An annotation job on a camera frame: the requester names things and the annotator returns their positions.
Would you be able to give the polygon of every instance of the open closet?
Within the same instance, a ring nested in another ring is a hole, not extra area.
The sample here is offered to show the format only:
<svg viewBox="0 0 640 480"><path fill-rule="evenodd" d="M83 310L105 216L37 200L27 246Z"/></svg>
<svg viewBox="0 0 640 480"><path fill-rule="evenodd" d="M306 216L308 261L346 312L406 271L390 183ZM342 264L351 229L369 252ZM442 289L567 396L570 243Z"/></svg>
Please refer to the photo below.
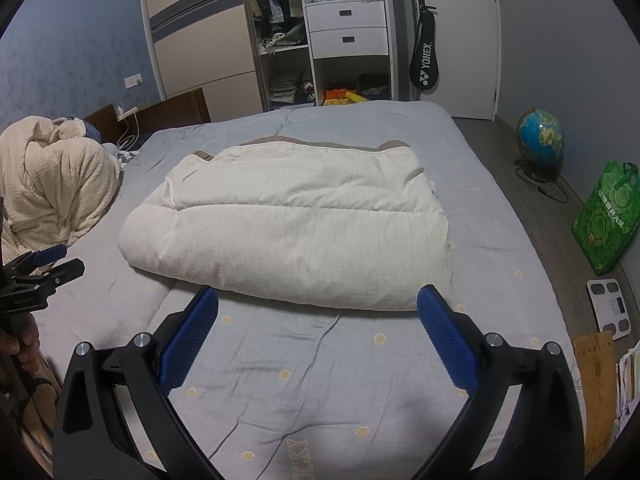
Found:
<svg viewBox="0 0 640 480"><path fill-rule="evenodd" d="M213 121L397 99L387 0L141 1L158 86L202 87Z"/></svg>

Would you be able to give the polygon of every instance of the blue wallpaper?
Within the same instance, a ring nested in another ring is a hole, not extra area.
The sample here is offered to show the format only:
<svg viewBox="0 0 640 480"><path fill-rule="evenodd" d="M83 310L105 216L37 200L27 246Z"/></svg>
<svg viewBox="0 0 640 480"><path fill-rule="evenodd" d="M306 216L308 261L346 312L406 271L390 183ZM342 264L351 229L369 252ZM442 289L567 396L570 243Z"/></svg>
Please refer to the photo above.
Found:
<svg viewBox="0 0 640 480"><path fill-rule="evenodd" d="M0 132L28 115L85 115L119 102L146 107L158 88L140 0L25 0L0 38Z"/></svg>

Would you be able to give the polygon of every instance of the wall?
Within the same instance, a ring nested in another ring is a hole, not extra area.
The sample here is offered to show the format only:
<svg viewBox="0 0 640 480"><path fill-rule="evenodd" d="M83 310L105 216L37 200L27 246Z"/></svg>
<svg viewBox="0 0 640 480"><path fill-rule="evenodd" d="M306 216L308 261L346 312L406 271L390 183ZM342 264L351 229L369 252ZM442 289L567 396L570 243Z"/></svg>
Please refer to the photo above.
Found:
<svg viewBox="0 0 640 480"><path fill-rule="evenodd" d="M640 44L612 0L500 0L498 117L553 113L565 135L562 174L587 198L608 160L640 164ZM640 292L640 237L624 256Z"/></svg>
<svg viewBox="0 0 640 480"><path fill-rule="evenodd" d="M28 115L83 117L159 100L140 0L25 0L0 38L0 132Z"/></svg>

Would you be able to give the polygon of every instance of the folded white duvet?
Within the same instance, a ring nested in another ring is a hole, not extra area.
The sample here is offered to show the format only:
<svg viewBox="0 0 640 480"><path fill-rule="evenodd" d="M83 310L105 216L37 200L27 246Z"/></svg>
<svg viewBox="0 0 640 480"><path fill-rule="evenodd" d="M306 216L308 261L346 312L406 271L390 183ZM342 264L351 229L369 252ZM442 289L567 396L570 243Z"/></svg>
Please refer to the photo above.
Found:
<svg viewBox="0 0 640 480"><path fill-rule="evenodd" d="M407 145L270 137L204 157L127 218L118 246L132 266L336 308L415 310L427 283L450 298L449 223Z"/></svg>

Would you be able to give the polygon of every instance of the bolt head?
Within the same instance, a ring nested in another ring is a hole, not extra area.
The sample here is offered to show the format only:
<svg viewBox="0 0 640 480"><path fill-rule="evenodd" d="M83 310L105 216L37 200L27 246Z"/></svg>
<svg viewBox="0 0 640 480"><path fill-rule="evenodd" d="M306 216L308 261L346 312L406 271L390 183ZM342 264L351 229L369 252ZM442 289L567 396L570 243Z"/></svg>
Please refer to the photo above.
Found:
<svg viewBox="0 0 640 480"><path fill-rule="evenodd" d="M551 355L560 355L562 349L558 343L551 342L546 344L546 351Z"/></svg>
<svg viewBox="0 0 640 480"><path fill-rule="evenodd" d="M489 332L486 336L484 336L484 340L489 346L493 348L498 348L502 346L502 343L504 343L504 339L502 339L502 336L495 332Z"/></svg>
<svg viewBox="0 0 640 480"><path fill-rule="evenodd" d="M89 343L83 341L81 343L78 343L78 345L76 345L76 354L86 355L89 353L90 349L91 347L89 346Z"/></svg>
<svg viewBox="0 0 640 480"><path fill-rule="evenodd" d="M133 338L133 344L140 348L145 347L151 341L151 336L147 332L140 332Z"/></svg>

